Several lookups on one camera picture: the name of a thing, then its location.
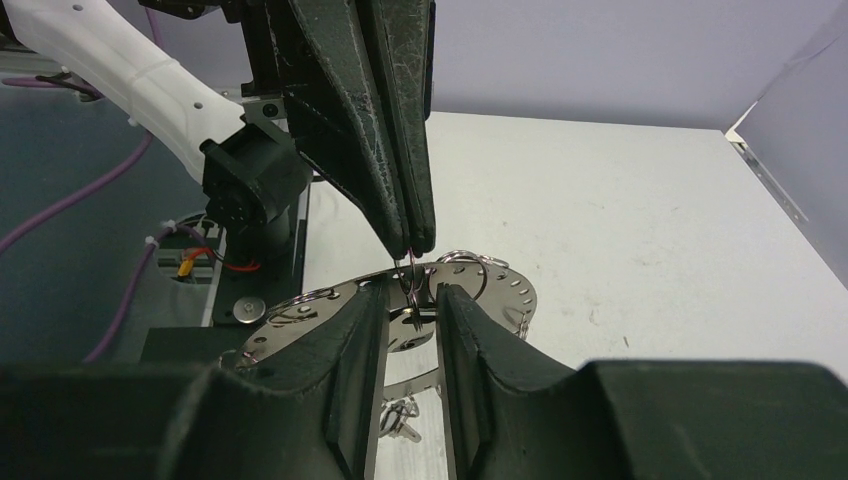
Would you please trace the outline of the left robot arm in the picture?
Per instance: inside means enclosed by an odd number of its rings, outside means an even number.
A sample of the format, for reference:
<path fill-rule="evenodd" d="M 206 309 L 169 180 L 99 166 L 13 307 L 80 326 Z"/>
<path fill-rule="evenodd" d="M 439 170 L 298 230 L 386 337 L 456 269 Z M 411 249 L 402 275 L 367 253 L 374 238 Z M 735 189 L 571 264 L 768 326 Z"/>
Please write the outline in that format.
<path fill-rule="evenodd" d="M 312 172 L 365 216 L 389 255 L 430 252 L 436 218 L 426 121 L 431 1 L 155 1 L 240 25 L 243 99 L 199 80 L 105 1 L 5 1 L 1 30 L 79 74 L 157 137 L 231 233 L 258 230 Z"/>

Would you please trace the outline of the aluminium table frame rail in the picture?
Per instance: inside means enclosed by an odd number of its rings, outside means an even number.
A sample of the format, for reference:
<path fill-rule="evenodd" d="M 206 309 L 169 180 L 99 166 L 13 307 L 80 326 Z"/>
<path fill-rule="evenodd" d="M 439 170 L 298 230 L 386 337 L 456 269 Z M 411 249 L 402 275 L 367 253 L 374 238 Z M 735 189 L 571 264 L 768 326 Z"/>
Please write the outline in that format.
<path fill-rule="evenodd" d="M 747 142 L 734 130 L 729 130 L 725 137 L 787 216 L 798 226 L 807 224 L 809 222 L 807 215 L 780 185 L 766 165 L 761 162 Z"/>

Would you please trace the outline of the metal disc keyring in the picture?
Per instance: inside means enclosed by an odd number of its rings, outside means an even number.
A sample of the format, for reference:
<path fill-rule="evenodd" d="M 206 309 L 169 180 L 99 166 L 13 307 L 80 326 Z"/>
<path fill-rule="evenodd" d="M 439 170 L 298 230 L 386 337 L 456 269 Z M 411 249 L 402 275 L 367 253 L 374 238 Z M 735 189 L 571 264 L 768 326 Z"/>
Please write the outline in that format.
<path fill-rule="evenodd" d="M 385 386 L 385 360 L 434 337 L 444 310 L 441 286 L 453 286 L 460 300 L 447 311 L 452 329 L 477 338 L 500 361 L 532 352 L 532 284 L 501 260 L 456 250 L 269 307 L 241 346 L 220 355 L 219 366 L 246 390 L 298 408 L 358 409 L 419 393 L 436 385 L 437 369 Z"/>

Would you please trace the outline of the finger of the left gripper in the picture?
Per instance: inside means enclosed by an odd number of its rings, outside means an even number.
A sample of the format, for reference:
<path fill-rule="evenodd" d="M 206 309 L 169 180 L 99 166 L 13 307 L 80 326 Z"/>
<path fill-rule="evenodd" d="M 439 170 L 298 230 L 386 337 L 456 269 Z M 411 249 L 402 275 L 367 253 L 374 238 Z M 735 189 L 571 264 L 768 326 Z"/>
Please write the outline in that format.
<path fill-rule="evenodd" d="M 394 259 L 411 247 L 371 2 L 271 1 L 288 125 L 308 162 L 365 216 Z"/>
<path fill-rule="evenodd" d="M 435 246 L 436 220 L 426 120 L 431 113 L 436 3 L 359 1 L 360 27 L 393 149 L 400 253 Z"/>

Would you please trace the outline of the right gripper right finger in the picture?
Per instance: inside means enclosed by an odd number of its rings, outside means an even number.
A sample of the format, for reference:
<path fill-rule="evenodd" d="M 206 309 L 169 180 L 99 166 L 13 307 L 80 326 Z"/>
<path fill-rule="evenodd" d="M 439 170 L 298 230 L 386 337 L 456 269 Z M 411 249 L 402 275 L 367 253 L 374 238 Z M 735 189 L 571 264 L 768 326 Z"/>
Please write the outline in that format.
<path fill-rule="evenodd" d="M 847 388 L 801 362 L 601 360 L 578 369 L 437 290 L 453 479 L 843 479 Z"/>

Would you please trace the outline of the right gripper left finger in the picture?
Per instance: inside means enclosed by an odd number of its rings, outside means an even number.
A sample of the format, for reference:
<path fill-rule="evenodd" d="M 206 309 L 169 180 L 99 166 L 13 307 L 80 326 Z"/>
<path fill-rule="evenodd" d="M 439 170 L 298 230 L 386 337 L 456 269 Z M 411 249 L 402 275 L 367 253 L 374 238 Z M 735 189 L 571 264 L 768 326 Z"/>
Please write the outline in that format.
<path fill-rule="evenodd" d="M 250 366 L 11 365 L 5 479 L 370 479 L 389 326 L 373 283 Z"/>

